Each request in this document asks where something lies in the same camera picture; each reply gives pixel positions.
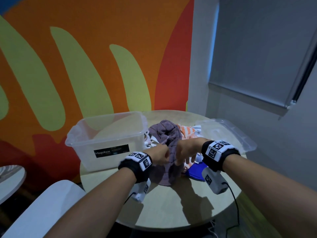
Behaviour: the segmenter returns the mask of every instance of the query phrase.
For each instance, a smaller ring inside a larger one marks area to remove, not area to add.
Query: clear plastic lid
[[[146,117],[141,112],[125,112],[84,118],[67,134],[67,146],[120,140],[144,134],[148,130]]]
[[[201,134],[207,139],[224,140],[235,146],[241,153],[256,149],[257,144],[234,124],[225,119],[210,119],[196,122],[201,125]]]

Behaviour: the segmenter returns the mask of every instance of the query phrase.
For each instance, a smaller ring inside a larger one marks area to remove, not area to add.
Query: black wristband
[[[219,159],[219,161],[216,161],[214,160],[211,156],[208,156],[206,154],[206,151],[209,147],[209,145],[211,143],[213,143],[214,141],[213,140],[210,140],[210,141],[207,141],[203,144],[202,146],[202,155],[204,157],[203,159],[203,162],[209,167],[211,168],[213,171],[218,171],[218,170],[221,170],[224,172],[223,168],[222,168],[222,165],[225,161],[225,159],[227,158],[227,156],[229,155],[232,155],[232,154],[236,154],[236,155],[240,155],[239,151],[236,149],[236,148],[229,148],[227,149],[226,151],[224,151],[222,154],[221,154],[221,157]]]
[[[131,159],[125,159],[122,160],[120,165],[118,166],[118,169],[121,169],[123,167],[129,168],[132,170],[134,173],[135,178],[137,179],[136,183],[141,183],[144,181],[147,181],[149,176],[150,176],[150,169],[151,169],[152,164],[148,168],[146,168],[144,171],[142,171],[140,164],[134,160]]]

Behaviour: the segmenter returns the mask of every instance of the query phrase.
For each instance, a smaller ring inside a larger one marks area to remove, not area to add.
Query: mural
[[[29,188],[79,181],[64,142],[83,117],[185,111],[194,0],[11,2],[0,3],[0,166],[25,167]]]

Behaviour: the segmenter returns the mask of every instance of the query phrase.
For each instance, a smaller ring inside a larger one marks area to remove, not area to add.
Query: green leaf shape
[[[0,86],[0,120],[2,120],[9,111],[9,101],[3,88]]]
[[[124,47],[109,46],[119,67],[130,111],[151,111],[151,99],[144,75],[133,55]]]
[[[108,91],[80,44],[62,28],[51,27],[51,34],[64,61],[83,117],[113,114]]]
[[[63,127],[64,106],[43,62],[2,16],[0,48],[40,125],[48,131]]]

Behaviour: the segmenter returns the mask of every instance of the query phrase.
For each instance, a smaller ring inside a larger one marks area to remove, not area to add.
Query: clear plastic container
[[[255,150],[257,144],[234,124],[225,119],[210,119],[196,122],[201,125],[203,137],[211,140],[224,140],[246,153]]]
[[[71,128],[65,144],[74,148],[87,171],[114,168],[129,152],[144,149],[147,130],[141,112],[89,117]]]

